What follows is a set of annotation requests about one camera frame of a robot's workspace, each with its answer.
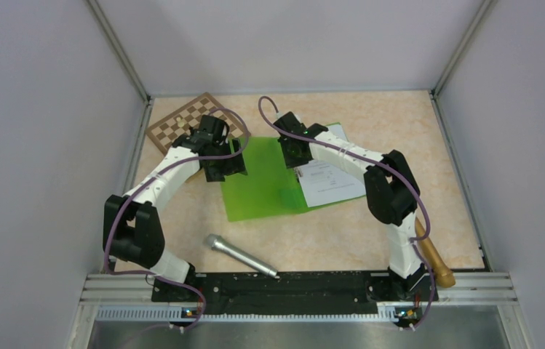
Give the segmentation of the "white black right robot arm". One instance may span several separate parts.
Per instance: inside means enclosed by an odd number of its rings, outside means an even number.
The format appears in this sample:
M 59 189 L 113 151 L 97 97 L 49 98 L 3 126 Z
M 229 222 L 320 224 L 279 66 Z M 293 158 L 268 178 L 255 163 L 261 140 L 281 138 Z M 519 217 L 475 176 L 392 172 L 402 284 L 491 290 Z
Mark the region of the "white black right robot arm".
M 399 151 L 369 151 L 336 136 L 321 124 L 306 127 L 292 112 L 280 116 L 272 127 L 279 133 L 287 167 L 323 161 L 364 185 L 370 213 L 386 227 L 391 292 L 401 300 L 409 300 L 419 291 L 425 273 L 415 247 L 416 210 L 423 204 L 404 155 Z

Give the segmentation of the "white paper files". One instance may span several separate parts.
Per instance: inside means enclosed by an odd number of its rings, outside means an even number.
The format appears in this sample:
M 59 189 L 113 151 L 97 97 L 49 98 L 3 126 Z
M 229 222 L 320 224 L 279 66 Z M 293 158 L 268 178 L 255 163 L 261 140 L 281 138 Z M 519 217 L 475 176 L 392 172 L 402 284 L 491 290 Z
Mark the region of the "white paper files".
M 357 178 L 332 164 L 312 160 L 300 168 L 304 177 L 299 184 L 309 209 L 365 196 L 365 187 Z

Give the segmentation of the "metal folder clip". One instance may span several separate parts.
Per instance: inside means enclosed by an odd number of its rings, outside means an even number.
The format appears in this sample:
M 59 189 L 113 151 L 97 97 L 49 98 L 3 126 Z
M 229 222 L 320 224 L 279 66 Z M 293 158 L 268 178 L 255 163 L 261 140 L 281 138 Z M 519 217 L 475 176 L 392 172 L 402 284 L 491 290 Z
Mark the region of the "metal folder clip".
M 303 177 L 304 177 L 302 169 L 300 167 L 296 168 L 295 173 L 296 173 L 296 177 L 298 179 L 298 182 L 302 183 L 303 182 Z

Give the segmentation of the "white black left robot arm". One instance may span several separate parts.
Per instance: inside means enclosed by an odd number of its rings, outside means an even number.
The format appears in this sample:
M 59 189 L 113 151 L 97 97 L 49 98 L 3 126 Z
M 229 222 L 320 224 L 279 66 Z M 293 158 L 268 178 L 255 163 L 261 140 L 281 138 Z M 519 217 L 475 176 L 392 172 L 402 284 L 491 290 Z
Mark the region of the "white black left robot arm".
M 242 154 L 247 141 L 231 136 L 229 123 L 203 115 L 196 127 L 179 136 L 160 163 L 134 188 L 110 196 L 104 206 L 103 242 L 105 269 L 110 257 L 135 263 L 148 275 L 169 281 L 179 300 L 196 294 L 191 263 L 167 247 L 160 213 L 189 178 L 203 172 L 208 182 L 246 174 Z

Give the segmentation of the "green plastic folder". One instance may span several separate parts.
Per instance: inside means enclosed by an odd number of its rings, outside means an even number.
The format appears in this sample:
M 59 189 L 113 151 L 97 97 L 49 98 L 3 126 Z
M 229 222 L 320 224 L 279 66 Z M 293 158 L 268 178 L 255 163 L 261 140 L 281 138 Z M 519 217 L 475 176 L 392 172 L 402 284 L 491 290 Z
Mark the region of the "green plastic folder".
M 220 184 L 230 222 L 303 214 L 324 207 L 306 206 L 296 173 L 285 166 L 276 138 L 251 137 L 242 155 L 247 175 L 228 176 Z

